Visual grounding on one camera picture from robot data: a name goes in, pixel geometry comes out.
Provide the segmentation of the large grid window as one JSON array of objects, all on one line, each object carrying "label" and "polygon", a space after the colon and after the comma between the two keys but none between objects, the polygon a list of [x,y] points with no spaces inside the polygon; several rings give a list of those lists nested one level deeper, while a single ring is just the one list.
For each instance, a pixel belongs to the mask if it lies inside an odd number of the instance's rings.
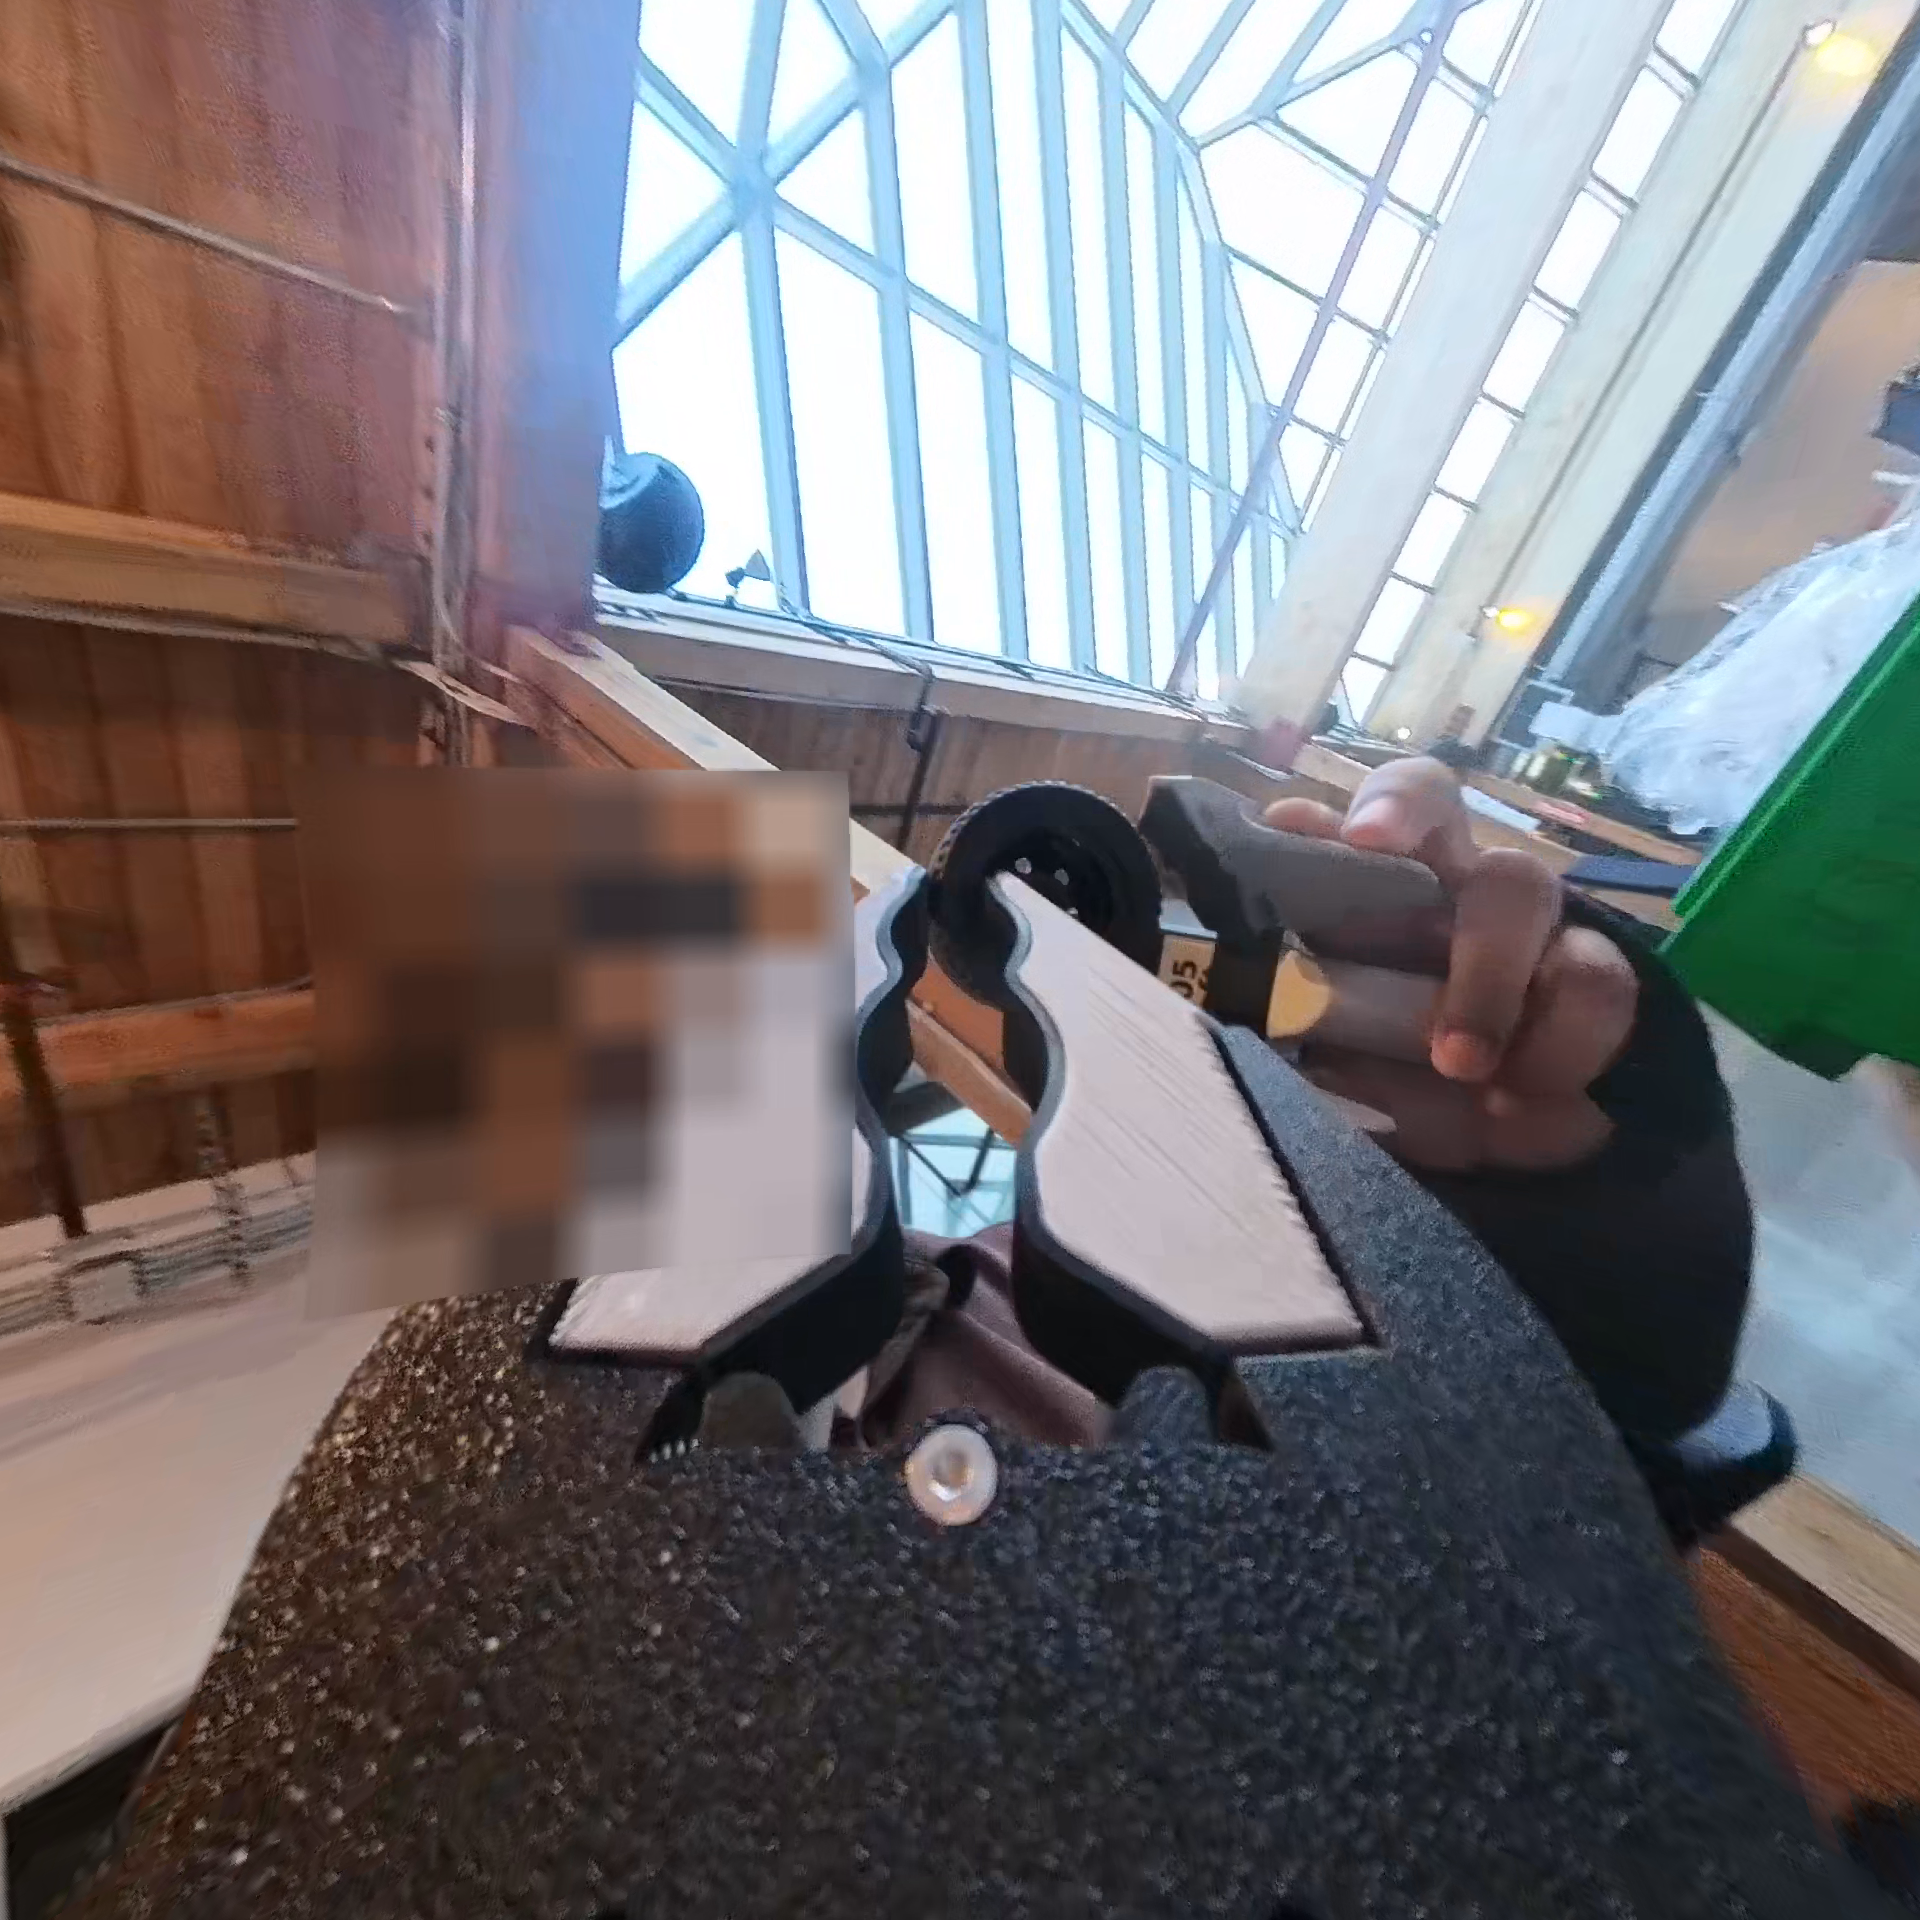
[{"label": "large grid window", "polygon": [[684,591],[1227,701],[1536,29],[1611,4],[642,4],[611,357]]}]

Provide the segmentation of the green plastic bin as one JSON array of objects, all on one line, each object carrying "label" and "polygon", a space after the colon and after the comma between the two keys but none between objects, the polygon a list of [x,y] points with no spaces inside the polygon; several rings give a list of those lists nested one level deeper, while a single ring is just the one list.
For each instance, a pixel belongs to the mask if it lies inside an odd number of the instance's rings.
[{"label": "green plastic bin", "polygon": [[1918,1068],[1918,608],[1675,900],[1666,966],[1824,1078]]}]

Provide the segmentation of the clear plastic bags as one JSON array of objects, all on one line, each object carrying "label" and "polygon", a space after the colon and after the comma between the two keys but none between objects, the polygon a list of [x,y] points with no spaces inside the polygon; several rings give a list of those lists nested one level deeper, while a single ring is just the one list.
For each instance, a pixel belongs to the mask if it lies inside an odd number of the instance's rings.
[{"label": "clear plastic bags", "polygon": [[1603,750],[1610,783],[1679,835],[1743,822],[1918,589],[1915,502],[1754,587],[1715,637],[1638,695]]}]

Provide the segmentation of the black toy car wheel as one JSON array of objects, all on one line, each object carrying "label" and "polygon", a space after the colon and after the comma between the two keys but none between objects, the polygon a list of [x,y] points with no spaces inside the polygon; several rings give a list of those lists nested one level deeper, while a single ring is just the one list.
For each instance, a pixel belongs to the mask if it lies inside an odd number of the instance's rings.
[{"label": "black toy car wheel", "polygon": [[1025,1022],[1006,982],[1018,931],[992,898],[1018,878],[1148,974],[1162,966],[1162,872],[1139,824],[1066,781],[1004,787],[963,812],[929,867],[929,955],[954,984]]}]

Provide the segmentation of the black round lamp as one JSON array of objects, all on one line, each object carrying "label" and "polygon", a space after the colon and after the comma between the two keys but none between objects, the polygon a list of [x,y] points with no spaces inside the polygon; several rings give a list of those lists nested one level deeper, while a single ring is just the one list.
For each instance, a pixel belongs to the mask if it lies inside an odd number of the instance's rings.
[{"label": "black round lamp", "polygon": [[594,575],[623,591],[672,591],[705,551],[705,502],[678,463],[608,440]]}]

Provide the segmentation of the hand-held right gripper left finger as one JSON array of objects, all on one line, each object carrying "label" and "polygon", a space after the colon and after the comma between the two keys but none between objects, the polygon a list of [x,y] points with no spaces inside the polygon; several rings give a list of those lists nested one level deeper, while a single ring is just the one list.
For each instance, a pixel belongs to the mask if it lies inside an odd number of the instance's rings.
[{"label": "hand-held right gripper left finger", "polygon": [[929,959],[929,872],[905,868],[854,915],[854,1219],[843,1254],[584,1279],[553,1352],[664,1370],[860,1370],[897,1333],[905,1251],[881,1107],[913,1061],[908,999]]}]

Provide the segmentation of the person's brown shirt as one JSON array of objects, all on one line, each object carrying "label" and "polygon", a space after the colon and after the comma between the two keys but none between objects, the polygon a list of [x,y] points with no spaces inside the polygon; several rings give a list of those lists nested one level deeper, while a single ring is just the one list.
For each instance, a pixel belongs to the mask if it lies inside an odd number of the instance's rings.
[{"label": "person's brown shirt", "polygon": [[858,1400],[834,1416],[834,1439],[882,1451],[947,1414],[1062,1450],[1112,1436],[1107,1404],[1019,1328],[1008,1222],[963,1239],[904,1232],[902,1317],[868,1360]]}]

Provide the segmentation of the person's left hand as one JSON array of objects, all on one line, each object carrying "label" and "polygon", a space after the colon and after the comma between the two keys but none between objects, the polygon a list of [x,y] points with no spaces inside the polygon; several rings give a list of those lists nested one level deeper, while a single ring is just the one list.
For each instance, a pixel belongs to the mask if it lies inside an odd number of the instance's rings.
[{"label": "person's left hand", "polygon": [[1288,797],[1280,832],[1423,861],[1449,911],[1412,917],[1352,946],[1363,965],[1443,974],[1426,1056],[1377,1058],[1305,1045],[1322,1090],[1392,1120],[1388,1147],[1443,1173],[1550,1173],[1603,1152],[1615,1124],[1592,1085],[1633,1032],[1639,980],[1606,934],[1567,924],[1567,892],[1530,851],[1481,848],[1451,770],[1436,759],[1377,768],[1347,807]]}]

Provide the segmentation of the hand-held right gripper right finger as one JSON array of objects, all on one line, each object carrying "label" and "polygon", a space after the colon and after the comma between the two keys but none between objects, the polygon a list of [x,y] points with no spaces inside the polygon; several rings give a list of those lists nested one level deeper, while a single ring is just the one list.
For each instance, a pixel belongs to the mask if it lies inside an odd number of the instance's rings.
[{"label": "hand-held right gripper right finger", "polygon": [[1110,1406],[1179,1366],[1219,1396],[1240,1360],[1366,1344],[1361,1309],[1188,999],[1019,878],[1004,1058],[1031,1099],[1015,1165],[1015,1314]]}]

